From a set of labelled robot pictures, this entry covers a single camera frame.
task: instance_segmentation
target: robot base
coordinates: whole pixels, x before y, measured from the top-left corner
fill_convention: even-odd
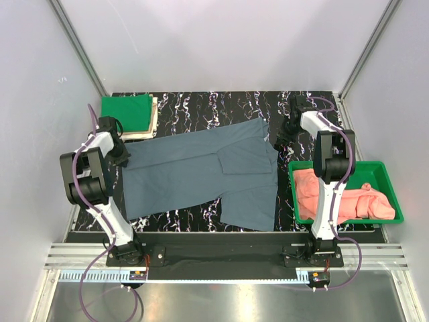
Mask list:
[[[283,247],[284,265],[287,268],[319,268],[325,269],[329,260],[329,267],[344,267],[341,249],[337,246],[333,254],[311,254],[306,246]]]
[[[147,263],[144,254],[149,256],[150,262]],[[140,242],[136,233],[133,241],[128,244],[114,247],[107,256],[106,266],[109,267],[136,267],[150,266],[162,267],[166,256],[164,246],[148,246]]]

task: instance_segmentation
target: green plastic bin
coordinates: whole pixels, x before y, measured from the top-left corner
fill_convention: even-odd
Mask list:
[[[313,161],[291,161],[289,163],[290,184],[294,197],[295,218],[298,223],[312,223],[313,219],[301,219],[296,199],[296,188],[293,171],[313,168]],[[395,219],[349,219],[345,223],[401,223],[404,216],[396,199],[386,167],[379,161],[357,161],[356,171],[349,178],[346,190],[360,189],[362,184],[368,182],[375,190],[385,194],[390,205],[395,209]]]

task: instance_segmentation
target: gray wall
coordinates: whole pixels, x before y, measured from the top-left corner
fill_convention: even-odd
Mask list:
[[[339,91],[388,0],[61,0],[109,91]]]
[[[46,0],[2,1],[0,30],[0,320],[20,322],[70,212],[59,156],[99,97]]]
[[[422,306],[429,307],[429,1],[403,1],[346,105],[366,160],[383,161],[405,222],[402,243]]]

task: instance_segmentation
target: pink garment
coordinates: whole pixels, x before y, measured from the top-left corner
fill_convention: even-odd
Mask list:
[[[294,181],[301,219],[316,218],[319,181],[313,169],[295,170]],[[395,209],[387,197],[364,183],[362,188],[345,190],[341,197],[338,224],[348,219],[394,219]]]

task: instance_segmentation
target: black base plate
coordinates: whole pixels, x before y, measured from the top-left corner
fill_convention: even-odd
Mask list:
[[[166,248],[164,246],[152,245],[143,246],[143,253],[149,255],[151,267],[162,267],[164,265],[164,258],[166,257]],[[146,262],[143,259],[138,263],[119,261],[114,257],[107,256],[106,266],[109,267],[141,267],[146,266]]]
[[[305,255],[302,255],[305,250],[305,246],[285,246],[283,247],[283,253],[289,254],[290,256],[284,257],[284,266],[287,268],[326,268],[326,258],[315,258],[309,260]],[[344,267],[343,255],[341,249],[336,248],[335,254],[328,257],[329,267]]]

